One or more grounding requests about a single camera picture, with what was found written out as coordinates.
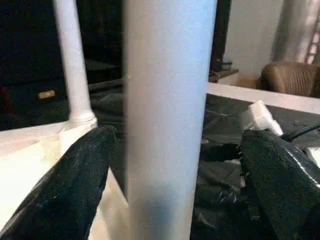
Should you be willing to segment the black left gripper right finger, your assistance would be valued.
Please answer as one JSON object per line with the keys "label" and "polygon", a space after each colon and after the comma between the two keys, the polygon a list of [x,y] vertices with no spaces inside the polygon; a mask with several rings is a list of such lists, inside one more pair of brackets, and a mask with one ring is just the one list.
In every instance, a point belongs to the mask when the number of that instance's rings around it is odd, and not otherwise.
{"label": "black left gripper right finger", "polygon": [[320,238],[320,169],[296,145],[247,130],[240,148],[259,202],[280,240]]}

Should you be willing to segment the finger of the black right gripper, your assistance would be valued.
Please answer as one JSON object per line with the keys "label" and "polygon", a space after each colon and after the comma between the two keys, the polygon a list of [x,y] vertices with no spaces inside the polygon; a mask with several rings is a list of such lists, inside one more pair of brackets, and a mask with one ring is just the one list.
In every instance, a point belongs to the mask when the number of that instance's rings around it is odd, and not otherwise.
{"label": "finger of the black right gripper", "polygon": [[231,161],[239,159],[240,157],[240,146],[234,143],[212,145],[203,149],[203,160],[207,162]]}

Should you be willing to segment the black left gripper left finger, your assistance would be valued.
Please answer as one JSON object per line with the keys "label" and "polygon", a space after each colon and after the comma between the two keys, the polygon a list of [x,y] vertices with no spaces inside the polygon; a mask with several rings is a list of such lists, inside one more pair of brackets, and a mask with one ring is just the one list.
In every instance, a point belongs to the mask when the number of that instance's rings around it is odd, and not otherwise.
{"label": "black left gripper left finger", "polygon": [[74,142],[36,183],[0,232],[2,240],[86,240],[117,144],[99,126]]}

